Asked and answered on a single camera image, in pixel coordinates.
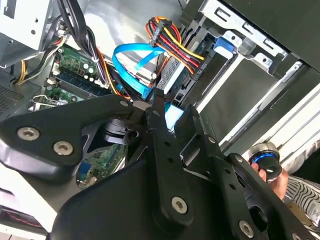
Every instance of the connector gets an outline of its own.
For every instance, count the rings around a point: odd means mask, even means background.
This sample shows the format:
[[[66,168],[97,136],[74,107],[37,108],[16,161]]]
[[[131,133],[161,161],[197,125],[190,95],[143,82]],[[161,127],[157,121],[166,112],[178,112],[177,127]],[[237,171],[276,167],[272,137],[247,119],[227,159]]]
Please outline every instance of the connector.
[[[153,33],[152,38],[150,39],[150,45],[152,47],[156,46],[156,42],[157,42],[162,30],[164,29],[164,27],[165,27],[165,24],[162,21],[160,21],[158,26],[156,27],[154,33]]]

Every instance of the blue ring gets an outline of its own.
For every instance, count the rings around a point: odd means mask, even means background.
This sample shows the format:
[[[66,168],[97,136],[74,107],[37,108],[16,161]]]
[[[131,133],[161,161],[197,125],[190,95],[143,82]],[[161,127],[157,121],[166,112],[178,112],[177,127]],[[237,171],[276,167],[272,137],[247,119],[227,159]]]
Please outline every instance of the blue ring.
[[[264,153],[264,154],[258,156],[255,160],[253,160],[252,163],[254,164],[254,163],[258,162],[260,159],[263,159],[264,157],[275,157],[276,158],[277,156],[273,153]]]

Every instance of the wire bundle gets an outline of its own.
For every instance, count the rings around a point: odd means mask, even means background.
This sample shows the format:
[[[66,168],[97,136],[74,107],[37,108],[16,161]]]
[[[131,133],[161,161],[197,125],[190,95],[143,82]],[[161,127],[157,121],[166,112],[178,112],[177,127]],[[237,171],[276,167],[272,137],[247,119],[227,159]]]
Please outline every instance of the wire bundle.
[[[194,74],[204,57],[189,51],[182,45],[182,38],[175,24],[163,16],[151,18],[145,25],[149,38],[152,40],[154,34],[157,34],[160,22],[164,24],[164,27],[160,29],[161,32],[156,39],[155,45],[164,49],[170,56],[185,65],[191,74]]]
[[[37,77],[44,70],[44,68],[48,64],[50,58],[55,54],[55,52],[58,51],[58,49],[63,46],[66,39],[67,39],[67,37],[63,36],[63,37],[61,37],[60,40],[55,42],[53,46],[49,46],[45,50],[45,52],[42,56],[42,59],[41,59],[39,65],[36,67],[36,69],[33,70],[32,72],[28,73],[27,75],[26,75],[26,71],[27,71],[26,66],[24,63],[22,63],[21,75],[20,75],[20,78],[17,81],[16,85],[24,84],[25,82]]]
[[[95,62],[100,81],[103,84],[109,83],[112,91],[116,95],[123,96],[116,88],[115,83],[111,79],[107,64],[103,55],[96,46],[96,39],[93,31],[86,25],[85,17],[77,0],[57,0],[57,4],[62,19],[69,30],[70,35],[77,43],[84,54]]]

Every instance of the hand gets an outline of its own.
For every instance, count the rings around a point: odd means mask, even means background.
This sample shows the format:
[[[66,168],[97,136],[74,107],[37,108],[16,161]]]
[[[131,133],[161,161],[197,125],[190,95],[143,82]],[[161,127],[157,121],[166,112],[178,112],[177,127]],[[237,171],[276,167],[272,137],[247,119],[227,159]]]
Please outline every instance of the hand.
[[[265,170],[259,171],[259,165],[257,163],[253,163],[251,167],[259,174],[259,176],[263,179],[263,181],[267,181],[267,173]],[[286,194],[287,186],[288,186],[288,173],[282,169],[281,174],[273,180],[269,184],[270,188],[273,192],[283,200]]]

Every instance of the metal bracket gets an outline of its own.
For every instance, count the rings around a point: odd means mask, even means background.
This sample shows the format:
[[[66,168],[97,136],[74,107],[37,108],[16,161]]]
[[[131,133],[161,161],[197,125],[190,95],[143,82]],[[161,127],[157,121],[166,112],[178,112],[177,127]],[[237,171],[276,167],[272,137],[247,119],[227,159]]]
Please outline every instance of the metal bracket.
[[[199,11],[224,29],[237,30],[272,56],[288,53],[218,0],[206,0]]]

